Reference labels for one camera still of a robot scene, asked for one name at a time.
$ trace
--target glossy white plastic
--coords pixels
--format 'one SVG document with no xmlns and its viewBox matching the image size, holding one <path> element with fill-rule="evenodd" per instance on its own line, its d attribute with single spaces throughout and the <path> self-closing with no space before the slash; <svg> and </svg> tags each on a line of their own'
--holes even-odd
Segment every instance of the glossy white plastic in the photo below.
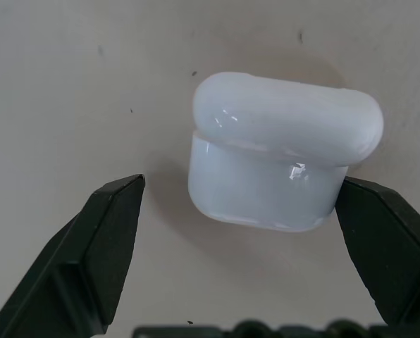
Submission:
<svg viewBox="0 0 420 338">
<path fill-rule="evenodd" d="M 219 73 L 197 88 L 188 189 L 205 215 L 290 232 L 332 212 L 347 166 L 383 132 L 379 105 L 349 90 Z"/>
</svg>

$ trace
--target white surface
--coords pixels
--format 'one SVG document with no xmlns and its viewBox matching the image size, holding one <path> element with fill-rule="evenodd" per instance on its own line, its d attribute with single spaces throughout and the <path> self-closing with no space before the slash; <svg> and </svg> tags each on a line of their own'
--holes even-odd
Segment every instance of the white surface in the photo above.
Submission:
<svg viewBox="0 0 420 338">
<path fill-rule="evenodd" d="M 384 137 L 354 174 L 420 212 L 420 0 L 0 0 L 0 307 L 93 190 L 145 173 L 107 337 L 187 320 L 380 320 L 335 220 L 252 230 L 187 197 L 192 93 L 224 70 L 373 96 Z"/>
<path fill-rule="evenodd" d="M 224 72 L 193 98 L 188 191 L 223 222 L 303 232 L 335 206 L 347 165 L 378 146 L 383 116 L 369 95 Z"/>
</svg>

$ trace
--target black clamp jaw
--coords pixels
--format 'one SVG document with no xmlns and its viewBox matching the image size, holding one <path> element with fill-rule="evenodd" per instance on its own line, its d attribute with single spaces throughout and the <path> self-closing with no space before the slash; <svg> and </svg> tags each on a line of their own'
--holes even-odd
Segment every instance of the black clamp jaw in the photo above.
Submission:
<svg viewBox="0 0 420 338">
<path fill-rule="evenodd" d="M 113 322 L 132 259 L 143 175 L 105 184 L 44 247 L 0 311 L 0 338 L 88 338 Z M 395 191 L 347 177 L 335 206 L 350 257 L 389 327 L 326 331 L 245 322 L 141 327 L 134 338 L 420 338 L 420 215 Z"/>
</svg>

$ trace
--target dark speck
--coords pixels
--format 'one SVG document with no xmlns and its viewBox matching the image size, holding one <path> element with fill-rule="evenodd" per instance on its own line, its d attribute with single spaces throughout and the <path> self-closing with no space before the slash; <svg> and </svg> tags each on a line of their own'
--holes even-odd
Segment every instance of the dark speck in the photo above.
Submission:
<svg viewBox="0 0 420 338">
<path fill-rule="evenodd" d="M 297 40 L 299 41 L 300 44 L 304 44 L 304 30 L 298 30 L 297 31 Z"/>
</svg>

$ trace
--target white wall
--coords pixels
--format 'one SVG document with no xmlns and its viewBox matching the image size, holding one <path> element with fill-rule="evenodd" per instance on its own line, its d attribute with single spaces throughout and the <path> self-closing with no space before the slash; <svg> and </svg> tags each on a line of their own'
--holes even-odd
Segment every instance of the white wall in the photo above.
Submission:
<svg viewBox="0 0 420 338">
<path fill-rule="evenodd" d="M 281 234 L 190 203 L 190 100 L 222 70 L 376 97 L 383 142 L 353 175 L 420 212 L 420 0 L 0 0 L 0 307 L 92 191 L 145 173 L 107 337 L 187 320 L 381 320 L 335 219 Z"/>
</svg>

